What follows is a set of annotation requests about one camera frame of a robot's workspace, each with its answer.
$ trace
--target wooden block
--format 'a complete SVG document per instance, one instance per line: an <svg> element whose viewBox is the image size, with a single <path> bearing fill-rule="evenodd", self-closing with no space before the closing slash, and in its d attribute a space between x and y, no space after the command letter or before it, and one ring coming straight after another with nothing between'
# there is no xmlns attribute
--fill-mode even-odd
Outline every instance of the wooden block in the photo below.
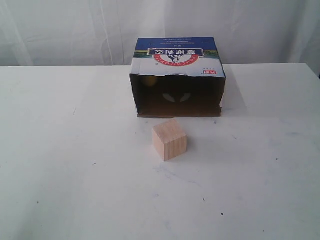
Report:
<svg viewBox="0 0 320 240"><path fill-rule="evenodd" d="M164 161L187 151L187 135L175 119L154 126L152 141Z"/></svg>

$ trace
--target box top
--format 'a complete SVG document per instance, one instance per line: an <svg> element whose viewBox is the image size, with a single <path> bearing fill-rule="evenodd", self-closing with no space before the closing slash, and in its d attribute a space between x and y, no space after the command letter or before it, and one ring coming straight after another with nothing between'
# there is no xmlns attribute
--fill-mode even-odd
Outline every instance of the box top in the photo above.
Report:
<svg viewBox="0 0 320 240"><path fill-rule="evenodd" d="M226 77L213 37L139 38L131 74Z"/></svg>

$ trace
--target table surface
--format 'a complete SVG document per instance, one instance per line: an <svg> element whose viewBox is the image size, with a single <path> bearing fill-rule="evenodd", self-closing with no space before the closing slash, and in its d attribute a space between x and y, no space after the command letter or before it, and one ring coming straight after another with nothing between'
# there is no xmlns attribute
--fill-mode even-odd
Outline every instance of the table surface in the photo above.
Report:
<svg viewBox="0 0 320 240"><path fill-rule="evenodd" d="M320 80L225 65L220 118L162 162L129 66L0 68L1 240L319 240Z"/></svg>

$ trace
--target white backdrop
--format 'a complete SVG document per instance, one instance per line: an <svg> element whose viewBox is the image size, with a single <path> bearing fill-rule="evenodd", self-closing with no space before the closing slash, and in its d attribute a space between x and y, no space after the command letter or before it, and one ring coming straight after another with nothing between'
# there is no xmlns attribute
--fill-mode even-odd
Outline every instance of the white backdrop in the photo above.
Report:
<svg viewBox="0 0 320 240"><path fill-rule="evenodd" d="M138 37L201 36L225 64L320 73L320 0L0 0L0 66L129 65Z"/></svg>

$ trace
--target cardboard box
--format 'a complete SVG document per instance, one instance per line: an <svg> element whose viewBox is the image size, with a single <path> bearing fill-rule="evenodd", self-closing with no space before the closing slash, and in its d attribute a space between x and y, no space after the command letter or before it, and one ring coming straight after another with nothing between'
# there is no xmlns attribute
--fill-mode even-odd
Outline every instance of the cardboard box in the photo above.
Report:
<svg viewBox="0 0 320 240"><path fill-rule="evenodd" d="M226 75L213 37L139 38L130 73L138 117L219 117Z"/></svg>

